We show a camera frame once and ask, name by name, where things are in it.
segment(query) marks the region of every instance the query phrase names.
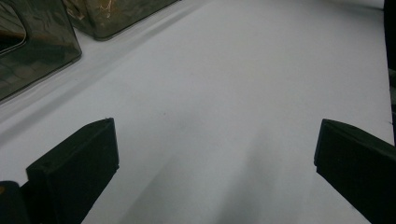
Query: white table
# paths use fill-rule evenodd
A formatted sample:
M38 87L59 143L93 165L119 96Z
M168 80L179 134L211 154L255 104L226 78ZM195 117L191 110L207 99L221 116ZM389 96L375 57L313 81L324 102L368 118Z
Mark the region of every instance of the white table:
M0 179L113 117L120 169L84 223L368 223L313 159L325 118L393 143L382 4L184 0L77 32L79 62L0 105Z

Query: black object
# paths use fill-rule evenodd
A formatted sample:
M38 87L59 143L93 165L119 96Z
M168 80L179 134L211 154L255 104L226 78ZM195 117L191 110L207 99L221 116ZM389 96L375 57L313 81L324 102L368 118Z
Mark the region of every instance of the black object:
M12 181L0 182L0 223L30 223L20 186Z
M0 100L80 55L62 0L0 0Z
M118 168L114 120L84 126L26 169L21 194L31 223L81 223Z
M396 1L385 0L384 26L387 43L388 67L396 70Z
M372 223L396 223L396 148L351 125L324 119L315 165Z

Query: transparent plastic box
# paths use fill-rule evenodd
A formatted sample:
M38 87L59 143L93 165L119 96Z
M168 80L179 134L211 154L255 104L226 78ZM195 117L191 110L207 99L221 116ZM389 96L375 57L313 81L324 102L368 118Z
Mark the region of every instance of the transparent plastic box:
M0 0L0 100L80 55L62 0Z
M73 26L107 40L179 0L64 0Z

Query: white surface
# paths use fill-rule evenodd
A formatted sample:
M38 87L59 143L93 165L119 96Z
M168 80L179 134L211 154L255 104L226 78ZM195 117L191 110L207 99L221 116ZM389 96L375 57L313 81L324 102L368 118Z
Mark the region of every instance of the white surface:
M113 117L120 169L84 223L368 223L313 163L325 118L393 143L364 2L184 0L107 42L78 33L79 62L0 105L0 179Z

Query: clear plastic container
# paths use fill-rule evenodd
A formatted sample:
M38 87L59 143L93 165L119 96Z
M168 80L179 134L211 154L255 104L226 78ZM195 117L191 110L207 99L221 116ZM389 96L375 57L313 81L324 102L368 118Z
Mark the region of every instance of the clear plastic container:
M64 0L73 26L107 40L178 0Z
M62 0L0 0L0 100L80 55Z

